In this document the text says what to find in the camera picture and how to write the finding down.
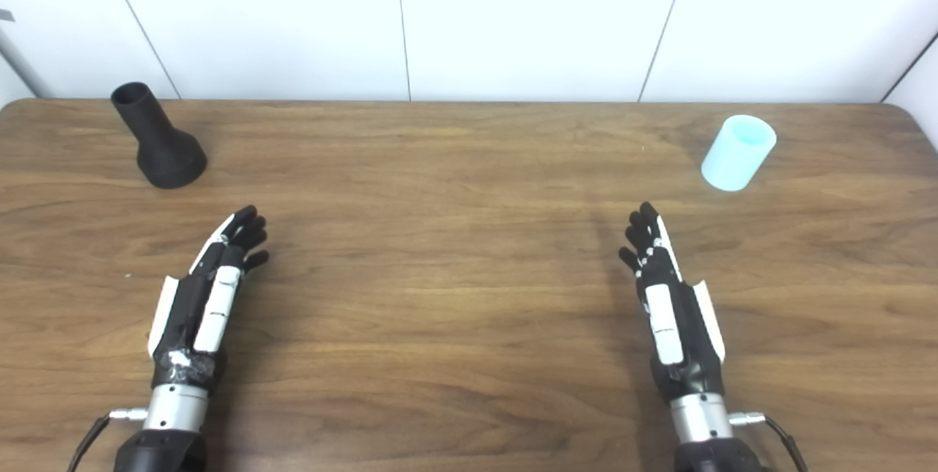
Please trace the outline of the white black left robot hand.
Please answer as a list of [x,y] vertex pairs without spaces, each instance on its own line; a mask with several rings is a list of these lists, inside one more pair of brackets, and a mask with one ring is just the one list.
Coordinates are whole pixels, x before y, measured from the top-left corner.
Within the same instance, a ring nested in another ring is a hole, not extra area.
[[164,279],[147,341],[151,388],[194,386],[214,395],[227,367],[224,335],[248,272],[270,255],[267,221],[253,204],[209,236],[184,277]]

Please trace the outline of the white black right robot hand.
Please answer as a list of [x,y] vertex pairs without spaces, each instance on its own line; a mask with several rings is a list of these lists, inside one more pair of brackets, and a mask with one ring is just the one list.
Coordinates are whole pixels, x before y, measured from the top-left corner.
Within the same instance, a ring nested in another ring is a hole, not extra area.
[[684,279],[669,232],[657,209],[644,202],[630,213],[619,249],[631,270],[654,343],[650,365],[664,402],[712,393],[725,395],[726,349],[706,281]]

